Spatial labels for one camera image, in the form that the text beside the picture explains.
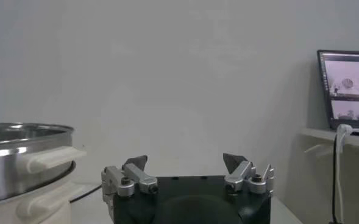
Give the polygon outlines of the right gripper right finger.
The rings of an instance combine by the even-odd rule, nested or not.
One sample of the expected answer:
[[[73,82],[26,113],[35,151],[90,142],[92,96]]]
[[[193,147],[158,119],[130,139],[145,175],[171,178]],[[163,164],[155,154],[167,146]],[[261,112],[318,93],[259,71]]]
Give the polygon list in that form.
[[[252,161],[244,156],[223,153],[223,161],[229,172],[224,177],[224,185],[233,192],[243,190],[247,187],[253,194],[273,194],[274,192],[274,167],[270,164],[261,174],[256,172]]]

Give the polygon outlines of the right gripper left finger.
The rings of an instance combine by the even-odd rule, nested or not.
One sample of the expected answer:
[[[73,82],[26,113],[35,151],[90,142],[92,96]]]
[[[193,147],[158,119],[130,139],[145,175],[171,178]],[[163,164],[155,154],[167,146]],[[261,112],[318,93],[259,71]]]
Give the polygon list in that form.
[[[117,168],[105,167],[101,172],[102,193],[104,195],[116,194],[119,197],[131,197],[135,193],[136,185],[144,194],[154,194],[158,189],[156,177],[148,175],[144,169],[148,161],[147,155],[127,159]]]

